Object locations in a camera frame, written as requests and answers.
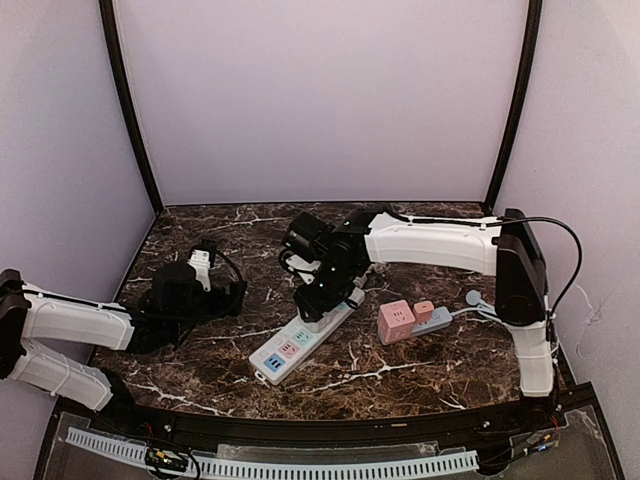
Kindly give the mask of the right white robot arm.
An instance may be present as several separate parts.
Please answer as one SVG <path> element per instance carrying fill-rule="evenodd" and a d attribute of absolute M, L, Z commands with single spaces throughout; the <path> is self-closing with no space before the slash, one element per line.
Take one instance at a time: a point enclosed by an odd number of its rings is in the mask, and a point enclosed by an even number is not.
<path fill-rule="evenodd" d="M 285 251 L 313 265 L 312 279 L 294 302 L 305 321 L 317 321 L 345 301 L 354 281 L 375 263 L 457 268 L 495 279 L 495 311 L 510 332 L 520 391 L 545 398 L 555 388 L 546 260 L 527 217 L 508 209 L 499 217 L 455 219 L 406 216 L 389 209 L 352 211 L 340 224 L 302 212 L 282 239 Z"/>

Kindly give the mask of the white cube socket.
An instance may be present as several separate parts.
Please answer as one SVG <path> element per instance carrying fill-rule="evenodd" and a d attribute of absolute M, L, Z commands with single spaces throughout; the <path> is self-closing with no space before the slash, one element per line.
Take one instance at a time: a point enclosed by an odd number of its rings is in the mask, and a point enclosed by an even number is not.
<path fill-rule="evenodd" d="M 305 325 L 312 333 L 319 333 L 325 330 L 329 325 L 331 325 L 335 321 L 335 319 L 336 314 L 333 312 L 328 312 L 315 321 L 306 322 Z"/>

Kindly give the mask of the large pink cube socket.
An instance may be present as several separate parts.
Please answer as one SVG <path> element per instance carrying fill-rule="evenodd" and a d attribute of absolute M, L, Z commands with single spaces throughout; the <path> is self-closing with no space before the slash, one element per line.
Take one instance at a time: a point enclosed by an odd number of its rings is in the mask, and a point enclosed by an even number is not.
<path fill-rule="evenodd" d="M 406 300 L 383 304 L 378 310 L 377 329 L 384 345 L 411 337 L 415 316 Z"/>

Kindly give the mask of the small pink plug adapter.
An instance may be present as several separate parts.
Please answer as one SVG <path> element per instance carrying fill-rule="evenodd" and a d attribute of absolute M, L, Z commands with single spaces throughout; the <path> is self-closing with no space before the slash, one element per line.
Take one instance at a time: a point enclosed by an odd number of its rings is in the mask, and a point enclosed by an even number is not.
<path fill-rule="evenodd" d="M 426 324 L 431 318 L 435 307 L 431 301 L 420 301 L 413 305 L 413 315 L 417 325 Z"/>

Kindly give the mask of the grey-blue power strip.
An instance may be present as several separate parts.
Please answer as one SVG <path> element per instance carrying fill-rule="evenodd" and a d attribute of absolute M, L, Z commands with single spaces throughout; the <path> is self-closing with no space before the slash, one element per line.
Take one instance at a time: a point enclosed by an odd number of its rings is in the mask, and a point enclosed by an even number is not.
<path fill-rule="evenodd" d="M 426 324 L 417 325 L 414 323 L 410 338 L 419 337 L 421 335 L 426 335 L 447 328 L 451 324 L 452 320 L 453 317 L 446 307 L 436 308 L 432 314 L 432 318 Z"/>

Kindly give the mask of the white multicolour power strip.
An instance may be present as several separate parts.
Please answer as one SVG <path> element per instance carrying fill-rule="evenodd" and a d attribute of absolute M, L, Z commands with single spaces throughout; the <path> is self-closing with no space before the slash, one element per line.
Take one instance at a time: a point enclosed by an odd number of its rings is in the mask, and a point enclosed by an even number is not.
<path fill-rule="evenodd" d="M 356 300 L 360 306 L 364 301 L 365 292 L 360 288 L 355 288 L 350 298 Z M 261 382 L 279 385 L 355 310 L 345 303 L 340 304 L 330 311 L 336 314 L 335 321 L 319 333 L 312 333 L 300 316 L 296 315 L 249 356 L 249 362 L 255 369 L 256 378 Z"/>

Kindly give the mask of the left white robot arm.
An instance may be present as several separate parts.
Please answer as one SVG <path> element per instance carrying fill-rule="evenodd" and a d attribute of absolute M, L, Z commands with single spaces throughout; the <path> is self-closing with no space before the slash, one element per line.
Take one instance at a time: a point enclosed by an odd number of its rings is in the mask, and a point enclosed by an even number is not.
<path fill-rule="evenodd" d="M 130 354 L 179 348 L 194 327 L 240 314 L 242 277 L 214 287 L 209 270 L 174 262 L 156 273 L 136 308 L 39 291 L 19 271 L 1 273 L 1 376 L 101 412 L 133 398 L 120 377 L 83 365 L 45 345 L 53 339 Z"/>

